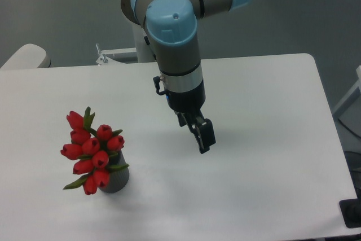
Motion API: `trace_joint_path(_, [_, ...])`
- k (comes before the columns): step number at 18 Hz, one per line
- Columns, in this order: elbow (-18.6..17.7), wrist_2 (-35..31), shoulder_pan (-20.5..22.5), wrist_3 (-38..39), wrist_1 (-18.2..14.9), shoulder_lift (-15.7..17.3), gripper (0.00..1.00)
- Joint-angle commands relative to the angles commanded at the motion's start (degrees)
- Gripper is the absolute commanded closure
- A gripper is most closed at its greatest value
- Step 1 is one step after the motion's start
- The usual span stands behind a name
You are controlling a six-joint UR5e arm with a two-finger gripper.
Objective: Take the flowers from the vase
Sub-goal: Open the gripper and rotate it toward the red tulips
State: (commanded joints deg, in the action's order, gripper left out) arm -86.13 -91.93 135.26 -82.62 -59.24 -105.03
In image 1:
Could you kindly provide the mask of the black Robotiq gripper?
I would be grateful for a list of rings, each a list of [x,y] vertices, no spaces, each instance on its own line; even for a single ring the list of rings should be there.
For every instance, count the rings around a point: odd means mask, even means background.
[[[210,146],[216,143],[212,121],[197,118],[194,124],[192,116],[189,113],[185,113],[193,109],[199,110],[204,104],[206,99],[204,81],[201,81],[200,85],[193,90],[177,93],[166,89],[165,94],[169,107],[173,111],[178,112],[176,116],[179,126],[188,126],[188,129],[196,138],[201,154],[209,151]]]

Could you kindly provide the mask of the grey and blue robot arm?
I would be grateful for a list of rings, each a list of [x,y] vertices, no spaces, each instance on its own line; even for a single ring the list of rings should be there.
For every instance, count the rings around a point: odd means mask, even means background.
[[[250,0],[122,0],[125,16],[145,31],[160,75],[153,81],[166,96],[180,126],[195,136],[201,153],[215,144],[212,122],[201,113],[205,102],[197,23],[246,5]]]

